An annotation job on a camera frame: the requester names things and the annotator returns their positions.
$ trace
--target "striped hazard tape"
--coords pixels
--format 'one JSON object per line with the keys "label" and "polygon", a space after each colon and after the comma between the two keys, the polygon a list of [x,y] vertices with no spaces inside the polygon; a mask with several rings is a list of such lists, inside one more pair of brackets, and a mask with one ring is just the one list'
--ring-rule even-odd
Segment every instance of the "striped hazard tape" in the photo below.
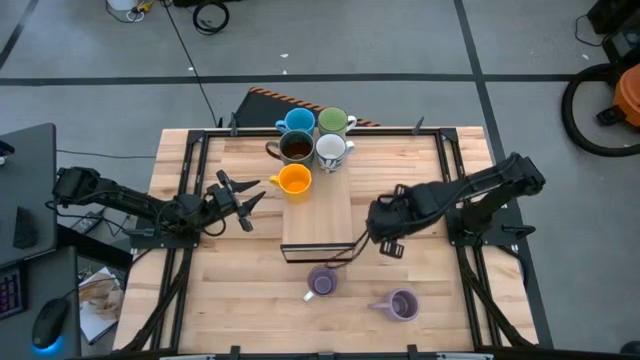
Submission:
{"label": "striped hazard tape", "polygon": [[[249,92],[253,92],[253,93],[258,93],[261,95],[265,95],[265,96],[270,96],[274,99],[278,99],[280,101],[285,101],[291,104],[295,104],[301,107],[306,107],[309,110],[314,110],[314,111],[322,111],[326,108],[326,106],[321,106],[321,105],[316,105],[314,103],[308,102],[308,101],[304,101],[304,100],[299,100],[294,98],[293,96],[287,96],[284,94],[280,94],[277,93],[275,91],[270,91],[267,89],[263,89],[263,88],[259,88],[259,87],[252,87],[251,89],[249,89]],[[365,120],[365,119],[360,119],[358,118],[358,126],[380,126],[380,124],[375,123],[373,121],[369,121],[369,120]]]}

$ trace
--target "orange mug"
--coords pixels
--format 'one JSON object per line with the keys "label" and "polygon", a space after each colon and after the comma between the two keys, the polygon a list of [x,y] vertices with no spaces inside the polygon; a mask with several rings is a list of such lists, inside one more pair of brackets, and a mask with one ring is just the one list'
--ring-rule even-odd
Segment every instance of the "orange mug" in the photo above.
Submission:
{"label": "orange mug", "polygon": [[299,204],[309,198],[311,171],[304,165],[289,164],[278,175],[271,176],[269,182],[282,189],[289,202]]}

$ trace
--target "gray floor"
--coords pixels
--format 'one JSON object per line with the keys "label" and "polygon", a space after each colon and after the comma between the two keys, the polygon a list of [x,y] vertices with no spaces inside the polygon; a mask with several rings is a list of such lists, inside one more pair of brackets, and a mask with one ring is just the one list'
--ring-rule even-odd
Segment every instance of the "gray floor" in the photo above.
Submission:
{"label": "gray floor", "polygon": [[[606,61],[573,38],[574,19],[594,0],[463,0],[485,74],[566,74]],[[454,0],[244,0],[229,3],[221,34],[195,32],[190,14],[173,17],[200,75],[423,73],[470,74]],[[0,46],[26,1],[0,3]],[[597,40],[587,22],[584,37]],[[1,78],[192,76],[167,14],[154,6],[142,22],[121,24],[101,1],[42,0],[0,69]],[[485,125],[473,82],[362,81],[204,85],[218,116],[237,109],[251,86],[266,87],[385,125]],[[521,200],[543,302],[557,348],[618,351],[640,338],[634,221],[640,205],[635,158],[604,159],[577,150],[560,125],[565,84],[489,83],[507,152],[533,158],[548,180]],[[611,93],[589,84],[576,96],[576,118],[603,144],[637,142],[633,130],[602,130],[593,115]],[[197,85],[0,86],[0,133],[54,122],[60,148],[153,155],[167,127],[211,127]],[[148,187],[152,160],[59,154],[60,166],[90,166],[124,185]],[[121,221],[123,214],[108,212]],[[112,242],[104,228],[96,236]],[[110,339],[85,347],[109,349]]]}

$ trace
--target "mug handle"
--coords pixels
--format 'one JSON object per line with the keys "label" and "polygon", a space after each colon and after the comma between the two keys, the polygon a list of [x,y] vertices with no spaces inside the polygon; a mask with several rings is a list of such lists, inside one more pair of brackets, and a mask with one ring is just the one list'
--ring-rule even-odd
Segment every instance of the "mug handle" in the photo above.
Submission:
{"label": "mug handle", "polygon": [[347,116],[347,132],[358,125],[358,118],[353,115]]}
{"label": "mug handle", "polygon": [[389,303],[379,303],[379,304],[369,304],[367,305],[367,307],[369,309],[384,310],[384,309],[390,309],[391,305],[389,305]]}
{"label": "mug handle", "polygon": [[309,301],[309,300],[311,300],[311,299],[313,298],[313,296],[314,296],[314,295],[315,295],[315,294],[313,293],[313,291],[309,291],[309,292],[307,293],[307,295],[305,295],[302,299],[303,299],[304,301]]}
{"label": "mug handle", "polygon": [[289,129],[287,128],[287,123],[285,123],[284,120],[276,121],[276,129],[278,129],[278,131],[280,131],[283,134],[289,131]]}
{"label": "mug handle", "polygon": [[269,182],[271,185],[280,187],[280,177],[278,175],[273,175],[269,178]]}
{"label": "mug handle", "polygon": [[264,144],[264,149],[267,151],[267,154],[269,154],[269,156],[276,160],[280,160],[280,155],[274,153],[271,149],[269,149],[269,147],[275,147],[276,149],[278,149],[280,147],[280,144],[278,144],[277,141],[267,141],[267,143]]}
{"label": "mug handle", "polygon": [[356,144],[354,144],[353,141],[347,141],[345,142],[345,145],[347,147],[347,150],[345,150],[344,152],[345,156],[349,155],[353,150],[356,149]]}

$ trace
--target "white mug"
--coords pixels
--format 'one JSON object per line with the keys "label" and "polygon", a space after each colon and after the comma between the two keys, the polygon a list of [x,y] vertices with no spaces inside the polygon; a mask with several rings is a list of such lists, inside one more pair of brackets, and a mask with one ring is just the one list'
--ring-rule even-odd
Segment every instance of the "white mug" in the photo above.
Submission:
{"label": "white mug", "polygon": [[322,135],[316,141],[318,163],[325,172],[335,172],[355,148],[353,141],[345,141],[340,135]]}

